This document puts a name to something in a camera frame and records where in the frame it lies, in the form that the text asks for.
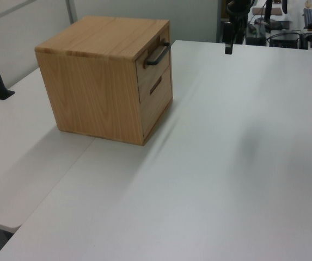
desk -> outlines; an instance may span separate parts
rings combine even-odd
[[[0,101],[0,229],[14,233],[93,138],[60,132],[39,69]]]
[[[312,260],[312,53],[224,48],[175,42],[156,134],[95,139],[0,261]]]

white desk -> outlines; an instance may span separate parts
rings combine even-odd
[[[95,139],[0,261],[312,260],[305,61],[175,42],[174,106],[156,135],[145,147]]]
[[[37,69],[0,101],[0,229],[15,232],[93,138],[60,132]]]

